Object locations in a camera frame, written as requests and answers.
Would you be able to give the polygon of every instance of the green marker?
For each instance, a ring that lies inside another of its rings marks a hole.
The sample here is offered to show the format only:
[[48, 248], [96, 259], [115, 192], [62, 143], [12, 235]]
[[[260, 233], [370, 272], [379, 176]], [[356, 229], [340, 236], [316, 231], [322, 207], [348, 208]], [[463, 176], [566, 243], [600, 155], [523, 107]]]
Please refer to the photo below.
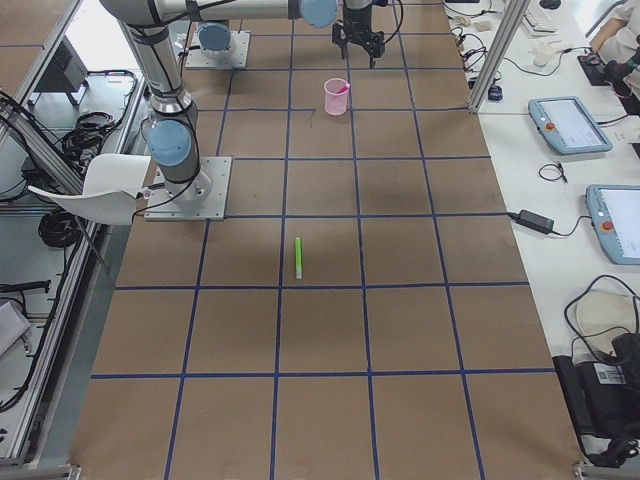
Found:
[[302, 240], [300, 237], [296, 237], [294, 245], [296, 250], [296, 280], [302, 280]]

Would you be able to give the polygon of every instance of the electronic device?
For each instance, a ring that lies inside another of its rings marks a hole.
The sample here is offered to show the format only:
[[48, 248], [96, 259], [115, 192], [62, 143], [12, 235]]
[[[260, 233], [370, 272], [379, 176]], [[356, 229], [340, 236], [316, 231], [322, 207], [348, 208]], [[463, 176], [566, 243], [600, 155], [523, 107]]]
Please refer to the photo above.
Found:
[[561, 3], [561, 0], [540, 0], [538, 2], [542, 8], [546, 8], [547, 10], [556, 10], [560, 7]]
[[613, 148], [577, 97], [530, 100], [529, 115], [547, 143], [562, 155], [606, 152]]
[[537, 2], [529, 3], [522, 17], [522, 24], [532, 37], [553, 35], [558, 31], [558, 27], [553, 23], [551, 17]]
[[587, 76], [589, 83], [594, 87], [602, 87], [608, 85], [604, 80], [604, 62], [595, 52], [586, 55], [578, 55], [578, 62], [582, 71]]
[[587, 207], [609, 260], [621, 265], [640, 265], [640, 187], [589, 185]]
[[74, 93], [80, 89], [86, 77], [87, 67], [65, 36], [34, 91]]

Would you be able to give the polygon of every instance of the computer mouse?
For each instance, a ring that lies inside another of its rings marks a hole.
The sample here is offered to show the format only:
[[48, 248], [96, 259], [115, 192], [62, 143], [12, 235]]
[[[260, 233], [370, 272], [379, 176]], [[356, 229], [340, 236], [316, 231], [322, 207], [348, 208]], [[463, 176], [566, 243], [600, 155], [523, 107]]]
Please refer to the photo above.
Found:
[[540, 6], [548, 10], [555, 10], [560, 6], [560, 0], [540, 0]]

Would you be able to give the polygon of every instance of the pink plastic cup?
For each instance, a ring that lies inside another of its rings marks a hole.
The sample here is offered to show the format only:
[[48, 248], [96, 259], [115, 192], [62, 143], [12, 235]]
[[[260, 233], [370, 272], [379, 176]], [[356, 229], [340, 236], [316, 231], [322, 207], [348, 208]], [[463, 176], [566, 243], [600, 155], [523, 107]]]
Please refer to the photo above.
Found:
[[324, 82], [324, 109], [329, 115], [342, 115], [347, 111], [350, 85], [342, 78]]

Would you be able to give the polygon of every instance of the black cable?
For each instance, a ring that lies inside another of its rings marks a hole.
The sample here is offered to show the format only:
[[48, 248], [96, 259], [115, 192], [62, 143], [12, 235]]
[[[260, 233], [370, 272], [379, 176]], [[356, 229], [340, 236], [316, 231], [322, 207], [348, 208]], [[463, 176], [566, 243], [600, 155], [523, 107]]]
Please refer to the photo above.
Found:
[[184, 64], [186, 62], [186, 58], [189, 55], [189, 51], [191, 51], [191, 47], [189, 47], [189, 34], [191, 33], [191, 28], [193, 27], [193, 21], [189, 22], [189, 26], [187, 27], [187, 35], [184, 38], [184, 45], [182, 47], [182, 52], [178, 54], [180, 57], [180, 77], [182, 77], [182, 72], [184, 71]]
[[391, 40], [393, 40], [393, 37], [395, 37], [398, 34], [398, 32], [400, 32], [400, 28], [402, 27], [402, 22], [404, 22], [404, 4], [402, 3], [402, 0], [396, 0], [396, 2], [398, 2], [398, 5], [400, 5], [400, 20], [398, 21], [398, 26], [396, 27], [395, 31], [391, 34], [389, 38], [387, 38], [383, 42], [385, 45], [389, 43]]
[[[139, 29], [137, 29], [137, 28], [136, 28], [136, 30], [137, 30], [137, 31], [138, 31], [138, 33], [139, 33], [140, 35], [142, 35], [143, 37], [146, 37], [146, 36], [147, 36], [147, 35], [144, 33], [144, 31], [139, 30]], [[167, 83], [169, 84], [169, 88], [170, 88], [172, 91], [176, 91], [176, 88], [171, 84], [171, 76], [169, 75], [169, 72], [167, 71], [167, 69], [166, 69], [166, 67], [165, 67], [164, 63], [162, 63], [162, 60], [160, 59], [160, 56], [158, 55], [158, 52], [157, 52], [157, 50], [156, 50], [156, 48], [155, 48], [155, 45], [150, 45], [150, 48], [151, 48], [151, 51], [153, 52], [153, 55], [156, 57], [156, 60], [157, 60], [157, 62], [158, 62], [158, 65], [160, 65], [160, 69], [162, 70], [162, 72], [164, 73], [165, 78], [167, 79]], [[196, 156], [197, 156], [198, 161], [199, 161], [199, 159], [200, 159], [200, 145], [199, 145], [199, 142], [198, 142], [198, 135], [197, 135], [197, 133], [196, 133], [196, 128], [195, 128], [195, 126], [193, 125], [193, 122], [191, 121], [191, 118], [189, 118], [189, 114], [186, 112], [186, 110], [187, 110], [187, 109], [185, 108], [185, 106], [184, 106], [184, 105], [182, 104], [182, 102], [180, 101], [180, 97], [179, 97], [178, 95], [175, 95], [175, 96], [174, 96], [174, 98], [175, 98], [176, 102], [178, 103], [178, 105], [180, 106], [180, 108], [181, 108], [182, 112], [185, 114], [184, 116], [185, 116], [185, 118], [187, 119], [187, 123], [189, 124], [189, 129], [191, 130], [191, 133], [193, 134], [193, 139], [194, 139], [194, 142], [195, 142], [195, 148], [196, 148]], [[147, 206], [147, 207], [140, 208], [140, 209], [138, 209], [138, 210], [134, 211], [134, 212], [131, 214], [131, 223], [133, 224], [133, 221], [134, 221], [135, 217], [136, 217], [136, 216], [139, 216], [139, 215], [140, 215], [140, 213], [142, 213], [142, 212], [144, 212], [144, 211], [147, 211], [147, 210], [149, 210], [149, 209], [151, 209], [151, 208], [156, 208], [156, 207], [160, 207], [160, 206], [162, 206], [162, 205], [166, 205], [167, 203], [170, 203], [170, 202], [174, 201], [176, 198], [180, 197], [184, 192], [186, 192], [186, 191], [191, 187], [191, 185], [193, 185], [194, 180], [195, 180], [195, 177], [194, 177], [194, 178], [192, 178], [192, 179], [189, 181], [189, 183], [187, 183], [187, 185], [186, 185], [182, 190], [180, 190], [180, 192], [178, 192], [178, 193], [177, 193], [176, 195], [174, 195], [173, 197], [170, 197], [168, 200], [165, 200], [164, 202], [158, 203], [158, 204], [156, 204], [156, 205]]]
[[30, 193], [31, 192], [27, 189], [27, 184], [25, 183], [25, 185], [22, 187], [22, 190], [20, 191], [20, 193], [18, 193], [17, 195], [14, 195], [12, 197], [0, 198], [0, 203], [15, 202], [16, 200], [20, 200], [21, 198], [26, 197]]
[[80, 248], [80, 245], [81, 245], [81, 242], [76, 243], [76, 246], [74, 247], [73, 251], [71, 252], [71, 255], [69, 256], [68, 262], [64, 264], [62, 274], [60, 276], [60, 283], [58, 283], [58, 288], [56, 289], [56, 295], [54, 297], [51, 310], [49, 311], [49, 315], [47, 315], [47, 320], [42, 326], [42, 336], [40, 338], [40, 342], [38, 343], [38, 348], [36, 349], [35, 353], [31, 357], [31, 366], [29, 367], [29, 372], [27, 373], [25, 381], [20, 387], [16, 389], [16, 392], [13, 394], [13, 396], [11, 396], [11, 398], [9, 398], [6, 401], [0, 401], [0, 413], [7, 412], [8, 410], [15, 407], [20, 402], [20, 400], [22, 399], [24, 394], [27, 392], [27, 390], [29, 389], [29, 385], [31, 383], [31, 380], [33, 379], [33, 375], [35, 373], [38, 360], [40, 358], [40, 355], [42, 354], [42, 350], [46, 343], [45, 339], [49, 332], [49, 328], [51, 327], [51, 324], [53, 323], [53, 320], [55, 319], [55, 316], [58, 312], [58, 305], [60, 304], [60, 300], [62, 297], [61, 295], [62, 288], [67, 280], [67, 277], [69, 276], [71, 263], [73, 262], [73, 259], [76, 256]]
[[26, 182], [26, 180], [23, 178], [22, 180], [20, 180], [18, 183], [16, 183], [13, 187], [5, 190], [4, 192], [0, 192], [0, 195], [4, 195], [5, 193], [9, 193], [11, 190], [15, 190], [17, 187], [19, 187], [21, 184], [23, 184], [24, 182]]
[[162, 205], [166, 205], [167, 203], [173, 202], [176, 198], [178, 198], [180, 195], [182, 195], [184, 192], [186, 192], [189, 187], [191, 187], [191, 185], [193, 185], [193, 181], [195, 179], [191, 179], [191, 181], [189, 181], [189, 183], [187, 183], [187, 186], [184, 187], [182, 190], [180, 190], [180, 192], [178, 192], [176, 195], [174, 195], [173, 197], [170, 197], [168, 200], [165, 200], [164, 202], [158, 203], [156, 205], [150, 205], [148, 207], [143, 207], [143, 208], [139, 208], [138, 210], [136, 210], [135, 212], [133, 212], [131, 214], [131, 223], [133, 224], [133, 219], [135, 217], [139, 217], [140, 213], [145, 212], [147, 210], [150, 210], [152, 208], [156, 208], [156, 207], [161, 207]]
[[540, 72], [533, 72], [531, 70], [526, 70], [524, 68], [522, 68], [520, 65], [518, 65], [516, 62], [514, 62], [513, 60], [511, 60], [508, 57], [504, 57], [504, 60], [506, 60], [507, 62], [511, 63], [513, 66], [515, 66], [518, 70], [520, 70], [523, 73], [528, 73], [530, 75], [537, 75], [539, 77], [550, 77], [551, 75], [553, 75], [554, 73], [556, 73], [556, 71], [560, 68], [560, 65], [562, 65], [562, 58], [569, 52], [573, 52], [574, 50], [584, 50], [586, 48], [589, 47], [575, 47], [575, 48], [565, 48], [564, 50], [562, 50], [560, 52], [560, 56], [558, 57], [558, 64], [554, 67], [553, 70], [551, 70], [550, 72], [547, 73], [540, 73]]
[[578, 217], [578, 220], [576, 220], [576, 224], [573, 226], [573, 228], [571, 229], [571, 231], [569, 233], [558, 233], [555, 230], [552, 230], [551, 233], [554, 234], [554, 235], [558, 235], [559, 237], [565, 237], [565, 238], [566, 237], [570, 237], [578, 229], [578, 225], [580, 224], [580, 220], [582, 220], [584, 218], [588, 218], [589, 220], [591, 220], [591, 217], [589, 215], [580, 215]]
[[38, 236], [49, 247], [67, 248], [82, 238], [82, 232], [71, 213], [56, 208], [40, 220]]
[[590, 335], [581, 335], [579, 337], [573, 337], [573, 340], [571, 340], [571, 358], [573, 359], [575, 343], [578, 340], [583, 340], [584, 341], [585, 338], [598, 337], [600, 335], [604, 335], [605, 333], [612, 332], [613, 330], [624, 330], [627, 333], [631, 333], [627, 327], [615, 326], [615, 327], [609, 327], [606, 330], [602, 330], [601, 332], [598, 332], [598, 333], [592, 333]]
[[0, 297], [0, 300], [9, 300], [11, 302], [16, 302], [18, 305], [20, 305], [20, 311], [22, 312], [22, 314], [26, 315], [27, 306], [23, 301], [18, 300], [17, 298], [13, 298], [13, 297]]
[[[8, 103], [14, 111], [19, 112], [34, 128], [36, 133], [49, 145], [52, 149], [54, 149], [61, 157], [62, 152], [58, 150], [56, 144], [60, 141], [60, 138], [57, 137], [51, 130], [49, 130], [42, 122], [40, 122], [33, 113], [23, 107], [17, 100], [15, 100], [11, 95], [4, 92], [0, 89], [0, 96], [4, 98], [4, 101]], [[49, 133], [54, 138], [56, 138], [56, 142], [52, 142], [49, 137], [44, 132]]]
[[627, 113], [627, 114], [625, 114], [625, 115], [622, 115], [621, 117], [614, 118], [613, 120], [606, 120], [606, 121], [604, 121], [604, 122], [597, 122], [597, 123], [598, 123], [598, 125], [600, 125], [600, 126], [602, 126], [602, 125], [609, 125], [610, 123], [619, 122], [620, 120], [622, 120], [622, 119], [624, 119], [624, 118], [627, 118], [628, 116], [629, 116], [629, 114]]
[[[457, 29], [460, 29], [461, 33], [458, 35], [454, 33], [454, 35], [456, 35], [456, 47], [460, 47], [461, 45], [463, 45], [467, 37], [475, 38], [480, 43], [479, 48], [468, 49], [468, 50], [465, 50], [464, 53], [461, 53], [458, 51], [458, 54], [460, 55], [460, 59], [462, 60], [462, 68], [464, 69], [465, 72], [468, 72], [473, 68], [474, 65], [476, 65], [480, 60], [486, 57], [488, 49], [484, 44], [484, 42], [482, 41], [482, 39], [474, 33], [462, 33], [464, 31], [460, 27], [454, 27], [451, 30], [451, 32], [453, 33], [453, 31]], [[477, 54], [480, 54], [480, 56], [476, 60], [474, 60], [473, 63], [471, 63], [470, 65], [467, 65], [466, 63], [469, 61], [469, 59], [471, 59], [474, 55], [477, 55]]]
[[444, 8], [452, 11], [453, 13], [457, 13], [458, 15], [462, 15], [463, 17], [478, 18], [478, 17], [481, 17], [482, 15], [485, 15], [487, 13], [500, 13], [497, 10], [491, 10], [491, 7], [493, 7], [493, 3], [492, 2], [493, 2], [493, 0], [489, 0], [489, 8], [487, 10], [480, 10], [480, 12], [472, 13], [472, 14], [467, 14], [467, 13], [459, 12], [458, 10], [454, 10], [449, 5], [447, 5], [447, 3], [444, 2], [444, 1], [442, 2], [442, 5], [444, 5]]
[[[634, 305], [637, 302], [637, 298], [638, 295], [636, 295], [636, 292], [629, 286], [627, 285], [623, 280], [619, 279], [618, 277], [615, 277], [613, 275], [609, 275], [609, 274], [602, 274], [602, 275], [598, 275], [595, 279], [593, 279], [591, 281], [591, 283], [589, 283], [589, 285], [587, 286], [587, 288], [580, 293], [577, 297], [575, 297], [573, 300], [571, 300], [565, 307], [564, 307], [564, 311], [563, 311], [563, 315], [564, 315], [564, 321], [567, 324], [567, 326], [571, 329], [571, 331], [573, 333], [575, 333], [576, 337], [578, 337], [580, 340], [583, 341], [585, 347], [587, 347], [587, 350], [589, 350], [589, 353], [593, 356], [593, 358], [595, 358], [596, 360], [598, 360], [601, 363], [604, 363], [605, 365], [609, 365], [612, 367], [617, 367], [619, 365], [622, 364], [622, 362], [613, 362], [613, 361], [609, 361], [608, 359], [604, 359], [600, 356], [598, 356], [598, 354], [596, 353], [596, 351], [593, 349], [593, 347], [591, 347], [591, 345], [589, 344], [589, 342], [586, 340], [586, 336], [583, 335], [574, 325], [573, 323], [571, 323], [571, 320], [569, 320], [569, 310], [571, 309], [571, 307], [573, 307], [576, 303], [578, 303], [580, 300], [582, 300], [582, 298], [591, 291], [591, 289], [593, 288], [593, 286], [599, 282], [600, 280], [602, 280], [603, 278], [608, 278], [611, 280], [614, 280], [616, 282], [618, 282], [619, 284], [621, 284], [629, 293], [631, 293], [632, 298], [633, 298], [633, 302]], [[634, 313], [635, 313], [635, 328], [636, 331], [635, 333], [640, 333], [640, 316], [638, 315], [638, 310], [637, 308], [634, 307]]]
[[[212, 7], [219, 7], [220, 5], [225, 5], [227, 3], [233, 3], [236, 0], [217, 0], [216, 2], [209, 2], [209, 3], [205, 3], [204, 5], [201, 5], [198, 7], [198, 12], [201, 12], [202, 10], [205, 10], [207, 8], [212, 8]], [[185, 12], [182, 13], [180, 15], [177, 15], [173, 18], [170, 18], [169, 20], [165, 20], [164, 22], [160, 22], [154, 25], [129, 25], [131, 28], [134, 28], [138, 31], [140, 31], [140, 29], [145, 29], [145, 28], [157, 28], [157, 27], [166, 27], [167, 25], [169, 25], [170, 23], [175, 22], [176, 20], [181, 20], [185, 17], [189, 16], [189, 12]]]
[[[544, 170], [549, 169], [549, 168], [555, 168], [558, 171], [558, 175], [555, 176], [555, 177], [547, 177], [547, 176], [543, 175], [542, 172], [544, 172]], [[538, 177], [540, 177], [543, 180], [546, 180], [547, 182], [557, 182], [558, 180], [562, 180], [564, 183], [569, 183], [569, 181], [567, 180], [567, 177], [564, 174], [564, 167], [562, 166], [562, 164], [560, 162], [558, 162], [558, 163], [545, 163], [538, 170]]]

